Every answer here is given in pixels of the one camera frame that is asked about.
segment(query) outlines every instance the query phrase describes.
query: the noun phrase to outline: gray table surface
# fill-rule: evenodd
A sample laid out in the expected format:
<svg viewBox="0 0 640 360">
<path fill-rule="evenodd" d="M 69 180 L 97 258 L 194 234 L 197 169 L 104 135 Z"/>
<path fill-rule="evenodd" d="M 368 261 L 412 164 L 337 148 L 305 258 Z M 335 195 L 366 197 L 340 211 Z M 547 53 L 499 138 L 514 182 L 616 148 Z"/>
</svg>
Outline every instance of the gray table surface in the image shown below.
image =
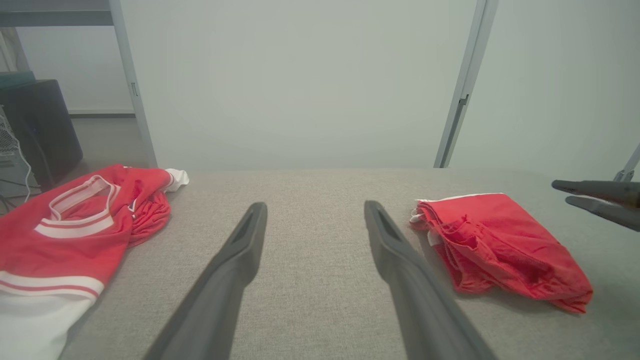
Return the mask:
<svg viewBox="0 0 640 360">
<path fill-rule="evenodd" d="M 495 290 L 454 294 L 500 359 L 640 357 L 640 236 L 564 203 L 551 179 L 506 170 L 388 169 L 193 172 L 169 194 L 172 218 L 127 252 L 61 359 L 139 359 L 247 207 L 269 220 L 260 269 L 240 309 L 232 359 L 399 359 L 392 299 L 363 218 L 380 201 L 426 261 L 440 260 L 409 225 L 415 199 L 504 192 L 544 225 L 594 287 L 585 315 Z"/>
</svg>

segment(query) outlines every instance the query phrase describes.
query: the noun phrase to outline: computer tower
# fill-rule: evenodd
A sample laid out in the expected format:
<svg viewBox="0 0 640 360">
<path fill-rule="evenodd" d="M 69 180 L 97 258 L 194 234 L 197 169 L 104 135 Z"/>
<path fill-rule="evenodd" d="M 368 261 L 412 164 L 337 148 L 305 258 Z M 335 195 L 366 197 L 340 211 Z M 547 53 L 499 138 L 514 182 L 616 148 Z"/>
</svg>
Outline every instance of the computer tower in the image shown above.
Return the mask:
<svg viewBox="0 0 640 360">
<path fill-rule="evenodd" d="M 8 123 L 19 141 L 22 155 L 31 165 L 40 190 L 44 192 L 55 187 L 83 157 L 58 82 L 41 80 L 1 89 L 0 105 L 6 117 L 6 120 L 0 120 Z M 22 179 L 20 182 L 24 182 L 26 171 L 15 166 L 16 156 L 15 151 L 0 152 L 0 179 L 10 177 L 11 181 Z M 3 185 L 4 191 L 0 195 L 14 196 L 7 193 L 7 186 L 7 183 Z"/>
</svg>

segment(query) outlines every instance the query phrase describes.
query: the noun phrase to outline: white trim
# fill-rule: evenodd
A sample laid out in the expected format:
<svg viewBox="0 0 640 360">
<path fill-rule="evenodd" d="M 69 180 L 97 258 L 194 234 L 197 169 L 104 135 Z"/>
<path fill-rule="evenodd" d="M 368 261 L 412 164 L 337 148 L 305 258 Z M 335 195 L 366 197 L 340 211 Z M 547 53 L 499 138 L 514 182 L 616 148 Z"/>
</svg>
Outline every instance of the white trim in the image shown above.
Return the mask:
<svg viewBox="0 0 640 360">
<path fill-rule="evenodd" d="M 470 193 L 468 195 L 459 195 L 459 196 L 452 196 L 452 197 L 446 197 L 444 199 L 440 199 L 440 200 L 429 200 L 429 199 L 416 199 L 416 201 L 422 201 L 422 202 L 436 202 L 436 201 L 444 201 L 444 200 L 453 200 L 453 199 L 460 199 L 462 197 L 471 197 L 471 196 L 479 196 L 479 195 L 497 195 L 497 194 L 503 194 L 504 193 Z"/>
<path fill-rule="evenodd" d="M 62 222 L 85 222 L 85 220 L 76 221 L 62 221 Z M 113 218 L 111 216 L 106 217 L 94 224 L 83 227 L 49 227 L 46 225 L 38 224 L 35 231 L 44 236 L 55 239 L 72 239 L 82 238 L 84 236 L 93 235 L 105 230 L 109 226 L 113 225 Z"/>
<path fill-rule="evenodd" d="M 106 188 L 110 188 L 108 199 L 112 200 L 112 198 L 114 197 L 115 187 L 116 187 L 115 185 L 106 181 L 102 176 L 94 175 L 94 176 L 91 176 L 91 178 L 85 181 L 82 185 L 76 186 L 73 189 L 69 189 L 64 193 L 60 194 L 59 196 L 57 196 L 55 199 L 53 199 L 49 203 L 49 209 L 51 209 L 51 212 L 53 213 L 54 218 L 56 218 L 57 220 L 60 220 L 61 218 L 60 214 L 62 214 L 72 206 L 79 204 L 80 202 L 86 199 L 89 199 L 90 197 L 103 191 Z"/>
<path fill-rule="evenodd" d="M 97 297 L 95 297 L 95 295 L 90 293 L 89 291 L 83 291 L 83 290 L 79 290 L 79 289 L 20 290 L 20 289 L 12 288 L 10 286 L 6 286 L 6 285 L 3 285 L 3 284 L 0 284 L 0 290 L 5 291 L 7 293 L 14 294 L 14 295 L 22 295 L 22 296 L 26 296 L 26 297 L 44 296 L 44 295 L 79 295 L 79 296 L 86 297 L 86 298 L 90 299 L 92 304 L 97 299 Z M 16 298 L 14 301 L 15 302 L 29 302 L 28 298 L 26 298 L 26 299 Z"/>
<path fill-rule="evenodd" d="M 105 189 L 109 189 L 109 195 L 101 212 L 81 220 L 62 220 L 61 214 L 64 211 Z M 63 239 L 81 238 L 105 230 L 113 225 L 109 207 L 111 207 L 119 192 L 119 186 L 109 183 L 102 176 L 91 176 L 82 185 L 67 190 L 53 199 L 49 203 L 51 219 L 42 219 L 40 224 L 35 227 L 35 231 L 50 238 Z"/>
<path fill-rule="evenodd" d="M 82 286 L 96 293 L 104 290 L 102 281 L 89 276 L 56 276 L 56 277 L 28 277 L 13 275 L 7 271 L 0 271 L 0 281 L 26 288 L 43 288 L 46 286 Z"/>
</svg>

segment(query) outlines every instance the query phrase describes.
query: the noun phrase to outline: metal frame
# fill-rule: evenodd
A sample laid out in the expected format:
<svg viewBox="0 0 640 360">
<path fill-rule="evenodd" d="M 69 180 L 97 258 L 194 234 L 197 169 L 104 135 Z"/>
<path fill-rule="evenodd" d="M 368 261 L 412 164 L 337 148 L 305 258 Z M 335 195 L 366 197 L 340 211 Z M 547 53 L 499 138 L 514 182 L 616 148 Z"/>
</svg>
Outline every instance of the metal frame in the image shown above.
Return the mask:
<svg viewBox="0 0 640 360">
<path fill-rule="evenodd" d="M 638 147 L 636 147 L 636 151 L 631 155 L 631 158 L 629 158 L 629 161 L 627 161 L 625 168 L 616 174 L 613 181 L 631 181 L 634 176 L 634 169 L 638 166 L 638 163 L 640 163 L 640 143 L 638 144 Z"/>
<path fill-rule="evenodd" d="M 109 0 L 3 0 L 0 24 L 19 26 L 113 25 Z"/>
<path fill-rule="evenodd" d="M 449 107 L 449 115 L 440 140 L 436 161 L 433 164 L 435 168 L 449 166 L 449 160 L 451 160 L 451 154 L 460 133 L 462 120 L 465 118 L 471 93 L 476 84 L 497 8 L 498 0 L 477 0 L 476 12 L 471 24 L 469 39 L 467 40 L 467 48 L 460 65 L 458 82 L 453 92 L 453 99 L 451 100 L 451 107 Z"/>
</svg>

